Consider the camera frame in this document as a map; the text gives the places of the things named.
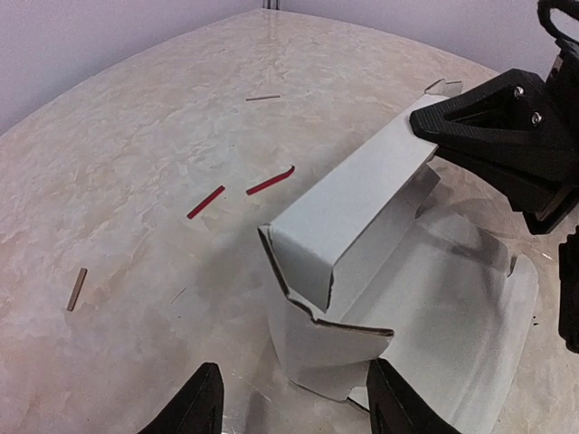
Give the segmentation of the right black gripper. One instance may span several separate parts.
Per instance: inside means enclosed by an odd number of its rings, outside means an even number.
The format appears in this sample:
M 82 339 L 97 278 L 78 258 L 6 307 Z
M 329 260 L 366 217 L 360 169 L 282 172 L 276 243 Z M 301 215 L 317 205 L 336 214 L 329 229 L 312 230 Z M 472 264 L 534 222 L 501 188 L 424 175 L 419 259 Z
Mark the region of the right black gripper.
M 511 69 L 410 116 L 416 136 L 503 193 L 534 235 L 578 204 L 578 46 L 560 48 L 545 82 Z

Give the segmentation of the white paper box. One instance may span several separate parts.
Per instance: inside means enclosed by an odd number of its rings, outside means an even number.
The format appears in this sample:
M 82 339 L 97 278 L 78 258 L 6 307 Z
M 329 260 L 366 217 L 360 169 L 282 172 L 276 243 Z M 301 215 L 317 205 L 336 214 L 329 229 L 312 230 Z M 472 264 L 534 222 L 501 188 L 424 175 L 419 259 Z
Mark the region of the white paper box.
M 538 276 L 525 255 L 433 195 L 435 147 L 403 112 L 258 229 L 280 367 L 367 406 L 384 358 L 464 433 L 489 433 L 517 371 Z

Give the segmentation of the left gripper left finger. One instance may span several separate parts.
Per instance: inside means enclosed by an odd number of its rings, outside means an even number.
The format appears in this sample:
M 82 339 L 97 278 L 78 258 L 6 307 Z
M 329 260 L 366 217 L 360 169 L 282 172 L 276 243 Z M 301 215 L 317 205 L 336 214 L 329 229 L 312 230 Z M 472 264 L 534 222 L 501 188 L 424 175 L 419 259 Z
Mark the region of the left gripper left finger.
M 223 428 L 224 386 L 217 363 L 203 363 L 138 434 L 213 434 Z

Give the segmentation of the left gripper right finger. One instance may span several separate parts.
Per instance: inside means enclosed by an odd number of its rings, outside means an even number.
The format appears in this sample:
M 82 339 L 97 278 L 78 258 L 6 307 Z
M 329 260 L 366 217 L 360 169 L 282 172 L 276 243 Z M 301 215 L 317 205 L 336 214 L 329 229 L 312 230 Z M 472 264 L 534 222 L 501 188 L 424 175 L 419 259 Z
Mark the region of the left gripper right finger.
M 385 359 L 370 363 L 366 389 L 374 434 L 459 434 Z

